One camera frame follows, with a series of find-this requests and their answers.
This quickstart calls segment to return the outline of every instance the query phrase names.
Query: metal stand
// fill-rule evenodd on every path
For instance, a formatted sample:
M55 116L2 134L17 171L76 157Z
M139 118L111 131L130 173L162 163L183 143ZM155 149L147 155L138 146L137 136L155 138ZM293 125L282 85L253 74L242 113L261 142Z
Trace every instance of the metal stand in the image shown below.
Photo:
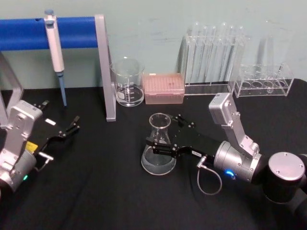
M10 116L11 108L20 101L24 89L2 52L0 52L0 69L3 71L13 89L7 108L5 108L3 97L0 93L0 127L3 129L8 124L8 117Z
M100 61L102 84L104 88L106 121L116 121L115 85L111 81L108 38L106 33L105 18L102 14L95 15L95 27Z

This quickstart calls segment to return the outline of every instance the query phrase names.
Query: black table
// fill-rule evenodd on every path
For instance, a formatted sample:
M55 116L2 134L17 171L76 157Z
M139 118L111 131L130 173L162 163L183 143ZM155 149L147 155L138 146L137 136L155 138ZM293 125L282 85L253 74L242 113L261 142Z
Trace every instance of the black table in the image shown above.
M141 167L148 118L156 112L194 121L204 135L225 140L208 104L213 96L190 96L180 105L117 105L117 121L107 123L101 88L26 90L30 103L50 100L44 116L66 126L76 115L80 132L45 152L55 160L32 172L14 196L0 202L0 228L6 230L203 230L301 229L284 206L270 203L260 186L224 176L223 189L204 196L196 184L198 159L185 156L165 176ZM307 151L307 82L295 80L288 97L248 97L236 101L245 132L270 156ZM217 185L207 173L201 184Z

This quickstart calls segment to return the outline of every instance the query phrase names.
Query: pipette tip box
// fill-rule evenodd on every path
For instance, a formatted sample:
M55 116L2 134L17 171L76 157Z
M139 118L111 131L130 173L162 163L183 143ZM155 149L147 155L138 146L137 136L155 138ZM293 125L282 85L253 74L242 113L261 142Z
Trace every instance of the pipette tip box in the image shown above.
M146 104L183 103L185 88L180 73L144 74L142 76L142 85Z

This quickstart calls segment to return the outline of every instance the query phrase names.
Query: blue pipette tip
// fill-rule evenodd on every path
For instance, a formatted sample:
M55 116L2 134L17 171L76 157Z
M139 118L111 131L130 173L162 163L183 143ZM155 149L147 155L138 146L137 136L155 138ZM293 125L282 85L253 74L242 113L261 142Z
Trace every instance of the blue pipette tip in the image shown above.
M65 94L65 84L64 84L63 75L59 75L59 86L61 88L63 104L64 104L65 107L67 107L66 94Z

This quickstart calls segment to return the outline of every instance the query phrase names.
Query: blue foam bar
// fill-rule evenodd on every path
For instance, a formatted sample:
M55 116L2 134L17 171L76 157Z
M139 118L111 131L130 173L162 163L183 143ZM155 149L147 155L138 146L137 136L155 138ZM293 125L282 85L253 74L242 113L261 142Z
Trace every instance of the blue foam bar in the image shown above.
M62 48L97 48L94 17L57 18ZM44 19L0 20L0 51L49 49Z

